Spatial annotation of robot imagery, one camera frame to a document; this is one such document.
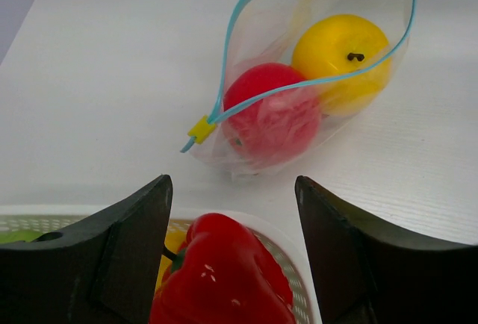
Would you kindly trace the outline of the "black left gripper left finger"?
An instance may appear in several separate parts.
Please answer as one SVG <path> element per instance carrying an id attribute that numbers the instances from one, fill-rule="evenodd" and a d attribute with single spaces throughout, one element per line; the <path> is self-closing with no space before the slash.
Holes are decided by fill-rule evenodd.
<path id="1" fill-rule="evenodd" d="M 31 242 L 1 246 L 3 323 L 146 323 L 173 197 L 161 175 Z"/>

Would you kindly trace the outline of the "yellow lemon toy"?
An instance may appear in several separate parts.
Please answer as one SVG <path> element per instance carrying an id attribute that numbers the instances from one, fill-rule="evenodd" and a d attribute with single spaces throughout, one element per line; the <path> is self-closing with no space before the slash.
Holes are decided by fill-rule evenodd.
<path id="1" fill-rule="evenodd" d="M 291 66 L 306 79 L 345 75 L 371 65 L 388 49 L 385 33 L 352 14 L 330 16 L 311 26 L 297 42 Z M 322 110 L 347 117 L 367 107 L 391 78 L 391 59 L 368 72 L 319 86 Z"/>

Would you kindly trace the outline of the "clear zip bag blue zipper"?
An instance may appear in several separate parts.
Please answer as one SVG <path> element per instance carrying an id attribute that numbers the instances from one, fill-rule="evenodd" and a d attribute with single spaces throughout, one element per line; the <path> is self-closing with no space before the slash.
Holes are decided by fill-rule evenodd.
<path id="1" fill-rule="evenodd" d="M 239 0 L 217 98 L 183 152 L 231 175 L 312 152 L 387 87 L 417 0 Z"/>

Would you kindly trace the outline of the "red apple toy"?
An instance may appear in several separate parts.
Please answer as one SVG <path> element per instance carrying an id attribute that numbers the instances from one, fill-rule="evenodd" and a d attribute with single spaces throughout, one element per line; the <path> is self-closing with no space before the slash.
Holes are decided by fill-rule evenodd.
<path id="1" fill-rule="evenodd" d="M 291 66 L 263 63 L 243 73 L 226 91 L 223 108 L 304 81 Z M 284 90 L 255 102 L 222 124 L 232 148 L 254 167 L 284 163 L 301 155 L 316 137 L 321 121 L 314 87 Z"/>

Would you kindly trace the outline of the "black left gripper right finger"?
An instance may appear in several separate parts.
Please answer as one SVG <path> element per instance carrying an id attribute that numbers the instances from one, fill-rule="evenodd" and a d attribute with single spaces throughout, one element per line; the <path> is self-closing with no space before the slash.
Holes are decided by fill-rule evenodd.
<path id="1" fill-rule="evenodd" d="M 295 194 L 324 323 L 475 323 L 477 247 L 395 225 L 299 176 Z"/>

